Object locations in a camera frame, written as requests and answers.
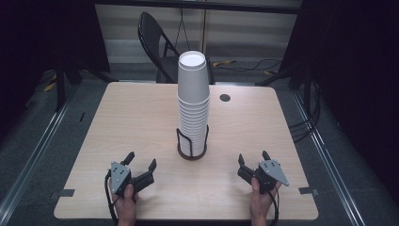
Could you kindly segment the black metal stand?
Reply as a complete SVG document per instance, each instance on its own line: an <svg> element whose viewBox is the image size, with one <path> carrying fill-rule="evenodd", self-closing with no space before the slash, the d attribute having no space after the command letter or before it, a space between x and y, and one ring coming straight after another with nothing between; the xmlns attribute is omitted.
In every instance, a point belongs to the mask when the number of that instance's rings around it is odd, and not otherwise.
<svg viewBox="0 0 399 226"><path fill-rule="evenodd" d="M56 111L59 111L67 101L65 78L68 78L72 85L79 85L82 82L82 76L80 74L82 70L88 71L106 83L115 82L115 79L95 69L78 56L62 56L56 63Z"/></svg>

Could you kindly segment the person's right hand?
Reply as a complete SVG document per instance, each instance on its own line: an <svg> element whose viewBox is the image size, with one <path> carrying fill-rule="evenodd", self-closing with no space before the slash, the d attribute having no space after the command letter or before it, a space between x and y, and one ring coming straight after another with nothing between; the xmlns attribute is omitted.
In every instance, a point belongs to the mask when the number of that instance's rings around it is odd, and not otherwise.
<svg viewBox="0 0 399 226"><path fill-rule="evenodd" d="M280 186L281 183L277 182L275 188L270 193L261 194L258 180L255 177L251 179L252 193L249 203L251 226L267 226L267 214L274 203Z"/></svg>

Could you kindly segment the black wire cup holder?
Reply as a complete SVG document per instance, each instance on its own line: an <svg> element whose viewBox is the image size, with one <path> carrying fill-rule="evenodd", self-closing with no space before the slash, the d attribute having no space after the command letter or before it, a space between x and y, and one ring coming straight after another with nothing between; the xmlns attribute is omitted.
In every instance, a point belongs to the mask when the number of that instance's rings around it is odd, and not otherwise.
<svg viewBox="0 0 399 226"><path fill-rule="evenodd" d="M206 127L206 133L204 137L204 141L202 144L202 150L200 153L196 153L197 145L193 144L193 140L186 136L179 128L176 129L177 136L177 151L180 157L185 160L195 161L201 159L206 155L207 152L207 139L209 135L209 127Z"/></svg>

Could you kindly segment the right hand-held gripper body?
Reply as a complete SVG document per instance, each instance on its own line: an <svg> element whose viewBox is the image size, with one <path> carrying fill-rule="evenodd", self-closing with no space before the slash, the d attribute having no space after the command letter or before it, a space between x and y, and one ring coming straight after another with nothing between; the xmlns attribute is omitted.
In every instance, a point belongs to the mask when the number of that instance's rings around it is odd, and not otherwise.
<svg viewBox="0 0 399 226"><path fill-rule="evenodd" d="M257 169L250 169L246 164L241 168L239 166L237 175L248 184L251 184L251 179L255 177L260 184L261 194L273 190L277 182L285 186L289 185L288 179L276 159L261 161Z"/></svg>

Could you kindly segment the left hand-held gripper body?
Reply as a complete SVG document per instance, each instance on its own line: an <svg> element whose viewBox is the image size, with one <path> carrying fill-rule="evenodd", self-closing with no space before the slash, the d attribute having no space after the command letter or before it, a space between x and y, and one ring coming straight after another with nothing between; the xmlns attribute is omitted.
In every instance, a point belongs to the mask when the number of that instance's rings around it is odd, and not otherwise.
<svg viewBox="0 0 399 226"><path fill-rule="evenodd" d="M123 195L127 185L132 184L135 193L141 191L147 186L154 183L153 172L147 170L145 173L133 177L131 170L121 163L111 163L111 192L116 195Z"/></svg>

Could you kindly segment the metal floor rail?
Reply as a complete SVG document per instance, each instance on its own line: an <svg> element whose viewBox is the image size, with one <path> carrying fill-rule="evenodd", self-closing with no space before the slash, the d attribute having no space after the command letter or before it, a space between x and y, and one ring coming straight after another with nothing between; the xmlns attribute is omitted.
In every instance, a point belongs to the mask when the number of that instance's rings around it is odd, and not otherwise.
<svg viewBox="0 0 399 226"><path fill-rule="evenodd" d="M63 104L51 118L33 153L29 156L20 174L8 190L5 198L0 202L0 225L6 225L7 221L12 216L18 202L24 194L27 184L53 139L59 124L61 124L65 113L68 111L70 102L71 101L68 100Z"/></svg>
<svg viewBox="0 0 399 226"><path fill-rule="evenodd" d="M305 121L307 130L311 135L311 140L324 163L329 179L337 192L352 226L366 226L356 202L350 194L342 175L339 173L335 162L328 151L326 143L316 127L316 123L311 119L311 115L305 110L305 101L297 91L293 92L293 98L302 119Z"/></svg>

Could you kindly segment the black folding chair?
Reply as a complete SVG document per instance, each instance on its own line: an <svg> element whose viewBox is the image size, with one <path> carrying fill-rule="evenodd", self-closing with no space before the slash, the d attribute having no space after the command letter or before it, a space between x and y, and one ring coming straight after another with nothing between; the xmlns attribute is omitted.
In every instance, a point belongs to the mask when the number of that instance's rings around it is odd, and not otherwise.
<svg viewBox="0 0 399 226"><path fill-rule="evenodd" d="M177 84L181 54L149 12L140 14L137 35L145 53L157 69L156 82Z"/></svg>

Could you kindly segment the grey tape strip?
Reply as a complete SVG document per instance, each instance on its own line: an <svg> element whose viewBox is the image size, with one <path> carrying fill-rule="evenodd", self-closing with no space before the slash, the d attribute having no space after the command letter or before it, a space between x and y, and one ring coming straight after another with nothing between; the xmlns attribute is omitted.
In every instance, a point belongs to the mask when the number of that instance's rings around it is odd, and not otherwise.
<svg viewBox="0 0 399 226"><path fill-rule="evenodd" d="M305 195L305 194L312 194L313 196L318 196L319 192L316 188L311 188L311 187L300 187L299 189L299 193L301 195Z"/></svg>
<svg viewBox="0 0 399 226"><path fill-rule="evenodd" d="M58 191L54 191L50 195L50 199L56 199L59 197L72 197L75 189L60 189Z"/></svg>

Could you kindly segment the person's left hand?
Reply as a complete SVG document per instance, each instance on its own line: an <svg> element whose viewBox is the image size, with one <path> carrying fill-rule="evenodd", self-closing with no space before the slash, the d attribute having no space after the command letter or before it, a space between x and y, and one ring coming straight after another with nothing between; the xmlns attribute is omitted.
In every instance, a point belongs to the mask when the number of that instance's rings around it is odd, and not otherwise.
<svg viewBox="0 0 399 226"><path fill-rule="evenodd" d="M112 202L117 212L118 226L135 226L136 224L136 200L135 188L129 184L124 189L124 195L112 194Z"/></svg>

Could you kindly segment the stack of white paper cups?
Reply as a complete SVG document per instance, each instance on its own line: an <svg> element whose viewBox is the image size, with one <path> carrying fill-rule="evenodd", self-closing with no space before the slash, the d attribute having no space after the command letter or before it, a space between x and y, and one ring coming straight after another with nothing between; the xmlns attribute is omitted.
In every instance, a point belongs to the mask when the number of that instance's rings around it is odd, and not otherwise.
<svg viewBox="0 0 399 226"><path fill-rule="evenodd" d="M179 129L202 150L210 102L210 89L206 57L198 51L180 55L178 61Z"/></svg>

